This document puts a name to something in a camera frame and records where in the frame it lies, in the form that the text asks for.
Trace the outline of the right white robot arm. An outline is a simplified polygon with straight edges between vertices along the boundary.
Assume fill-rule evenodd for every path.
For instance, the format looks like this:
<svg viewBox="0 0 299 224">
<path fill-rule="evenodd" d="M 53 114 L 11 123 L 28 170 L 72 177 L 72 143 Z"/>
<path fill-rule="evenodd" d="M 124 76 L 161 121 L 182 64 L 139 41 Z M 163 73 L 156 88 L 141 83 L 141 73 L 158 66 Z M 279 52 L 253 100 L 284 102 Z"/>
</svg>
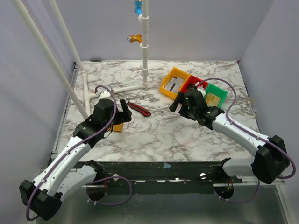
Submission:
<svg viewBox="0 0 299 224">
<path fill-rule="evenodd" d="M 197 89 L 180 92 L 170 105 L 170 111 L 175 112 L 178 105 L 181 105 L 178 113 L 182 117 L 227 136 L 252 155 L 251 159 L 224 161 L 222 169 L 227 176 L 254 176 L 263 183 L 271 184 L 290 165 L 284 141 L 280 137 L 275 135 L 270 138 L 234 122 L 222 109 L 208 106 Z"/>
</svg>

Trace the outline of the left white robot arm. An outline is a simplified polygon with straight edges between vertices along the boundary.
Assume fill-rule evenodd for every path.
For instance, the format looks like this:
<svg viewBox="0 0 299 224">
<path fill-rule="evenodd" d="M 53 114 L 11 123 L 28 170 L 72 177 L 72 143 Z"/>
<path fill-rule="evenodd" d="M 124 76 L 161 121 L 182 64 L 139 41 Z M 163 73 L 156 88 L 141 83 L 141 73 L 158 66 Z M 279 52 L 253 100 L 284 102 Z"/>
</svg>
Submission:
<svg viewBox="0 0 299 224">
<path fill-rule="evenodd" d="M 124 99 L 122 111 L 116 102 L 101 99 L 93 113 L 78 124 L 67 146 L 53 162 L 32 181 L 24 180 L 20 186 L 21 199 L 26 212 L 33 211 L 47 221 L 55 216 L 62 202 L 79 188 L 102 176 L 103 166 L 91 160 L 76 172 L 71 172 L 77 162 L 104 138 L 112 125 L 131 121 L 132 112 Z"/>
</svg>

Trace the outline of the mustard yellow card holder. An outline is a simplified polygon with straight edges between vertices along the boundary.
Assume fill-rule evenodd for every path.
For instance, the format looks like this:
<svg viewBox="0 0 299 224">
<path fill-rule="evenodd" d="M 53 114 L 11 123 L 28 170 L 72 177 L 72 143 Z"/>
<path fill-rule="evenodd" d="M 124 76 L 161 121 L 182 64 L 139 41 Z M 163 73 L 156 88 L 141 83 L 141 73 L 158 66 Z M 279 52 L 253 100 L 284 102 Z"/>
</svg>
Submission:
<svg viewBox="0 0 299 224">
<path fill-rule="evenodd" d="M 118 125 L 113 125 L 112 129 L 114 132 L 122 132 L 123 130 L 123 123 L 118 124 Z"/>
</svg>

